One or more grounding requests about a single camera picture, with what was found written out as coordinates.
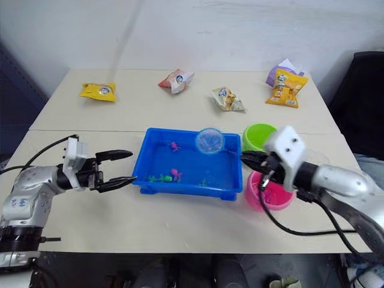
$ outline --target floor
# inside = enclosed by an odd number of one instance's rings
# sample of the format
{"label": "floor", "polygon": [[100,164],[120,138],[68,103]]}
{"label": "floor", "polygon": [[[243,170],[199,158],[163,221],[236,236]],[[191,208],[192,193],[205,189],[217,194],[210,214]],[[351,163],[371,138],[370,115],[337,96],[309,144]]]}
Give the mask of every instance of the floor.
{"label": "floor", "polygon": [[[90,254],[43,252],[39,265],[49,270],[60,288],[102,288],[107,276],[134,277],[159,257],[177,257],[180,287],[211,287],[210,254]],[[337,275],[336,254],[246,254],[236,255],[252,288],[264,288],[273,275],[294,276],[303,288],[342,288]]]}

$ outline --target black cable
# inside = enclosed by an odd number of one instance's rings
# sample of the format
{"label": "black cable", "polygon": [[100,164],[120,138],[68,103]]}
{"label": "black cable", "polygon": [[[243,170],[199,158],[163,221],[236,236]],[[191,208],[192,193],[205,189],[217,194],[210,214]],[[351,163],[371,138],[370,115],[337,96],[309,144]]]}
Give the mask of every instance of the black cable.
{"label": "black cable", "polygon": [[327,206],[321,201],[313,200],[314,203],[318,204],[325,212],[325,214],[329,217],[332,224],[335,226],[337,234],[340,236],[342,242],[345,244],[345,246],[351,251],[353,254],[358,255],[361,257],[360,253],[351,245],[351,243],[348,241],[346,236],[344,235],[343,230],[341,229],[340,225],[337,223],[335,217],[332,215],[330,210]]}
{"label": "black cable", "polygon": [[[337,234],[338,233],[336,230],[332,230],[332,231],[318,231],[318,232],[299,232],[299,231],[294,231],[294,230],[291,230],[291,229],[285,227],[280,222],[278,222],[275,217],[273,217],[273,215],[269,211],[268,207],[265,205],[264,199],[262,197],[262,193],[263,193],[263,189],[261,188],[261,185],[259,185],[259,200],[260,200],[260,203],[261,203],[265,213],[269,217],[269,219],[271,219],[271,221],[277,227],[279,227],[281,230],[283,230],[283,231],[285,231],[287,233],[296,235],[296,236],[319,236],[319,235],[329,235],[329,234]],[[356,233],[355,230],[342,230],[342,231],[343,231],[343,233]]]}
{"label": "black cable", "polygon": [[19,165],[19,166],[13,166],[13,167],[6,168],[6,169],[0,171],[0,175],[6,173],[6,172],[8,172],[8,171],[12,171],[12,170],[16,170],[16,169],[24,168],[24,166],[25,166],[25,165]]}
{"label": "black cable", "polygon": [[48,279],[53,283],[53,286],[55,288],[59,288],[59,283],[57,282],[56,278],[52,275],[51,272],[49,272],[47,269],[42,268],[40,266],[35,265],[35,269],[42,275],[47,276]]}
{"label": "black cable", "polygon": [[31,283],[29,288],[49,288],[47,286],[47,281],[43,279],[42,273],[39,273],[37,269],[33,269],[31,276]]}
{"label": "black cable", "polygon": [[40,285],[49,288],[48,282],[42,273],[40,273]]}
{"label": "black cable", "polygon": [[54,146],[56,146],[57,144],[60,144],[60,143],[62,143],[62,142],[64,142],[64,141],[67,141],[68,140],[68,138],[79,138],[79,135],[76,135],[76,134],[74,134],[74,135],[71,135],[71,136],[67,136],[67,137],[65,137],[65,138],[63,138],[63,139],[60,139],[60,140],[58,140],[58,141],[56,141],[56,142],[53,142],[52,144],[50,144],[50,145],[48,145],[47,147],[45,147],[44,149],[42,149],[42,150],[40,150],[37,154],[35,154],[25,165],[24,165],[24,167],[22,168],[22,171],[23,170],[25,170],[25,169],[27,169],[28,168],[28,166],[30,166],[31,164],[32,164],[32,162],[33,161],[35,161],[35,159],[37,158],[37,157],[39,157],[42,153],[44,153],[44,152],[46,152],[48,149],[50,149],[50,148],[52,148],[52,147],[54,147]]}

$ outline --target snack bag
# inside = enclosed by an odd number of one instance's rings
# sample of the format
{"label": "snack bag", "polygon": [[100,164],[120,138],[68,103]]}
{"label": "snack bag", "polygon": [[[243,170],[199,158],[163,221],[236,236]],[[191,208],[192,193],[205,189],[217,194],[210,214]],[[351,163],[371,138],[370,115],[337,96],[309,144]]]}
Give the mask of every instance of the snack bag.
{"label": "snack bag", "polygon": [[114,95],[115,84],[114,83],[83,83],[83,91],[79,94],[81,97],[93,98],[102,101],[115,101]]}
{"label": "snack bag", "polygon": [[184,72],[181,69],[170,73],[158,86],[170,88],[172,94],[180,93],[192,81],[194,73]]}
{"label": "snack bag", "polygon": [[296,68],[288,59],[285,59],[283,62],[272,68],[268,73],[268,77],[266,78],[265,82],[272,87],[275,83],[275,75],[277,69],[283,69],[293,74],[304,76],[304,72],[301,71],[300,68]]}
{"label": "snack bag", "polygon": [[308,78],[294,75],[283,69],[276,69],[272,96],[265,103],[298,108],[299,104],[296,94],[303,88],[307,81]]}
{"label": "snack bag", "polygon": [[228,87],[220,87],[211,91],[216,103],[224,111],[245,110],[241,100]]}

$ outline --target person's legs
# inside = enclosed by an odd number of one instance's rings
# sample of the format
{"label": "person's legs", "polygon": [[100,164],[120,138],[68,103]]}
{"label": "person's legs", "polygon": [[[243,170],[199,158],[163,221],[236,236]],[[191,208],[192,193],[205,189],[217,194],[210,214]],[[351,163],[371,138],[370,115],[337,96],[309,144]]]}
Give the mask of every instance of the person's legs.
{"label": "person's legs", "polygon": [[232,254],[213,254],[212,269],[215,288],[249,288],[239,261]]}
{"label": "person's legs", "polygon": [[165,288],[166,286],[167,270],[163,260],[159,259],[140,271],[132,288]]}
{"label": "person's legs", "polygon": [[342,254],[339,270],[340,280],[347,288],[382,288],[384,287],[384,266],[372,254],[364,255],[365,259],[353,255]]}
{"label": "person's legs", "polygon": [[370,175],[381,189],[384,189],[384,161],[362,154],[354,155],[361,170]]}

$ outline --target robotic arm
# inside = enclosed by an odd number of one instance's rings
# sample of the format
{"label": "robotic arm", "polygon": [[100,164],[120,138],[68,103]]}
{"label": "robotic arm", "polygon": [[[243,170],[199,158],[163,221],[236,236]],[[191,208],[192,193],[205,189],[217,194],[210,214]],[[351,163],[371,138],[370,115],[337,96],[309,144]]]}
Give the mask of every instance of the robotic arm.
{"label": "robotic arm", "polygon": [[246,151],[241,157],[246,165],[263,173],[260,190],[274,181],[286,191],[297,189],[301,200],[322,203],[345,218],[384,262],[384,191],[371,177],[305,162],[305,144],[290,126],[274,133],[265,148],[266,153]]}
{"label": "robotic arm", "polygon": [[68,138],[63,164],[29,167],[21,171],[4,202],[0,222],[0,268],[28,266],[38,258],[40,243],[60,240],[41,236],[54,196],[85,187],[103,193],[136,180],[137,177],[127,176],[104,182],[99,170],[102,161],[130,156],[129,151],[112,150],[87,159],[86,145],[72,137]]}

